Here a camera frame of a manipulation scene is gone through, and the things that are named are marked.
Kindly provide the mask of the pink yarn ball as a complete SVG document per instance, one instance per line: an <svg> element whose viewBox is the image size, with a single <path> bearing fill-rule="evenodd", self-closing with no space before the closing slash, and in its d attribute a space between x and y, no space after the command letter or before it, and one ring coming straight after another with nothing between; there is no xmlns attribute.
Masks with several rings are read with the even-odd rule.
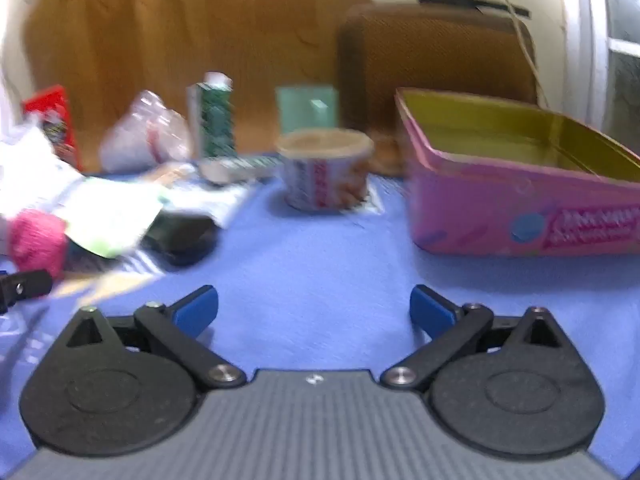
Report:
<svg viewBox="0 0 640 480"><path fill-rule="evenodd" d="M25 209L9 223L8 252L20 272L46 270L58 280L63 273L68 240L66 222L54 214Z"/></svg>

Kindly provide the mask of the paper cup with lid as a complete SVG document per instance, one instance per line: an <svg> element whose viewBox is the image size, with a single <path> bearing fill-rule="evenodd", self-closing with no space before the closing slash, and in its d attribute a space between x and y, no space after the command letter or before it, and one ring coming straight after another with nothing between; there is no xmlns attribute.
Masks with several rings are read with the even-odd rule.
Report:
<svg viewBox="0 0 640 480"><path fill-rule="evenodd" d="M337 211L358 206L368 195L373 141L340 128L296 130L280 136L285 199L302 211Z"/></svg>

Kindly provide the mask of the black pouch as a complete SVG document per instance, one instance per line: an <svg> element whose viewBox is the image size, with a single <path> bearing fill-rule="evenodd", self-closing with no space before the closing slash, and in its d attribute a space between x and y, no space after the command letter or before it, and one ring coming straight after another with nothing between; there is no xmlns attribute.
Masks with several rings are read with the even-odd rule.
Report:
<svg viewBox="0 0 640 480"><path fill-rule="evenodd" d="M220 227L208 214L161 211L142 238L141 246L168 268L200 262L217 247Z"/></svg>

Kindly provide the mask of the white tissue pack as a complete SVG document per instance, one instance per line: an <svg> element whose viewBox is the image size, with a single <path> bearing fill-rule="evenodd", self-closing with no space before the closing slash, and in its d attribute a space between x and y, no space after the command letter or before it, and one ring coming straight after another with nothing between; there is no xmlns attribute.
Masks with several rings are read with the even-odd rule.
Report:
<svg viewBox="0 0 640 480"><path fill-rule="evenodd" d="M51 212L85 177L55 155L37 124L26 122L1 135L1 215L27 209Z"/></svg>

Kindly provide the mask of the blue patterned tablecloth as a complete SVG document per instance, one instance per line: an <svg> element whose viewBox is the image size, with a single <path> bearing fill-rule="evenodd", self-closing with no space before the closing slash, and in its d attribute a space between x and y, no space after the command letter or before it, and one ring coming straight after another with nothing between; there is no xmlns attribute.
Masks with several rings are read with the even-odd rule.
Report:
<svg viewBox="0 0 640 480"><path fill-rule="evenodd" d="M436 256L408 233L400 186L382 214L306 216L260 190L214 254L99 302L127 314L203 285L218 292L204 341L250 375L157 448L119 460L36 450L18 397L82 298L49 297L1 321L1 474L6 479L597 479L639 463L639 260L635 256ZM419 284L498 315L548 309L598 378L603 422L588 453L515 465L456 445L413 394L376 380L425 341L409 318Z"/></svg>

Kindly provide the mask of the pink metal tin box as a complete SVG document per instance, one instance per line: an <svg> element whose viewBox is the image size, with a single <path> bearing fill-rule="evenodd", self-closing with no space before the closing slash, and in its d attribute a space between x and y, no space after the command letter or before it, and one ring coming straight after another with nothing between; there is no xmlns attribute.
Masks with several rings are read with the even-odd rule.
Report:
<svg viewBox="0 0 640 480"><path fill-rule="evenodd" d="M639 250L639 157L575 119L472 94L396 93L414 244L432 254Z"/></svg>

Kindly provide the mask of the red snack tin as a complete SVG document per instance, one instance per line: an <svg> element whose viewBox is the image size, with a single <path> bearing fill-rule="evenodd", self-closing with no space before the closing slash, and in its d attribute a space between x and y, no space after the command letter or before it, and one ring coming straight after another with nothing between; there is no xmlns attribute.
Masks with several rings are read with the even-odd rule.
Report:
<svg viewBox="0 0 640 480"><path fill-rule="evenodd" d="M40 127L51 142L55 155L77 170L81 163L77 151L75 130L70 116L70 103L65 89L56 84L39 91L21 104L25 116L35 114Z"/></svg>

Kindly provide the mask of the bag of paper cups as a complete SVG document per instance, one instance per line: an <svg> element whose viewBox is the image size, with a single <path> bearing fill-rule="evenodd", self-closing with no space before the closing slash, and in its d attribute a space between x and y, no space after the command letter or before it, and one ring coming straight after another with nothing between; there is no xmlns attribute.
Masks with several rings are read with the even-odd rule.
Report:
<svg viewBox="0 0 640 480"><path fill-rule="evenodd" d="M186 120L167 108L157 94L143 90L128 112L108 130L99 156L104 172L126 174L165 162L185 162L192 152Z"/></svg>

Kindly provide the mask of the green milk carton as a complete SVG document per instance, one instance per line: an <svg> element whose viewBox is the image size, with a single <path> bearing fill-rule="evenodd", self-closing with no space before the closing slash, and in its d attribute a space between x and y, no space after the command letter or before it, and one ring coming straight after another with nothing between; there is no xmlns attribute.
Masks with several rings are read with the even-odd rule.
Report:
<svg viewBox="0 0 640 480"><path fill-rule="evenodd" d="M189 125L197 158L236 155L231 104L232 80L209 72L186 92Z"/></svg>

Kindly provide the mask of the green plastic mug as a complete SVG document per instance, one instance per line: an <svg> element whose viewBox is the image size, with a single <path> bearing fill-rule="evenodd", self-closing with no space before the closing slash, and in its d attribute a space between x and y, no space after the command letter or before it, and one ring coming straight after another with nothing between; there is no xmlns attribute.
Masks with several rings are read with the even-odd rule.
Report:
<svg viewBox="0 0 640 480"><path fill-rule="evenodd" d="M338 93L332 86L278 87L276 98L282 134L338 125Z"/></svg>

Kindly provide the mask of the white frosted glass door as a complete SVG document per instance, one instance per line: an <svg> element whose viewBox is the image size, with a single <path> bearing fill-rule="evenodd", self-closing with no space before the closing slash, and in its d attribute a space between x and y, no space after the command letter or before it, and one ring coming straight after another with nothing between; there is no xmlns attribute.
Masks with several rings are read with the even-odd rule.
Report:
<svg viewBox="0 0 640 480"><path fill-rule="evenodd" d="M640 0L563 3L563 112L637 153Z"/></svg>

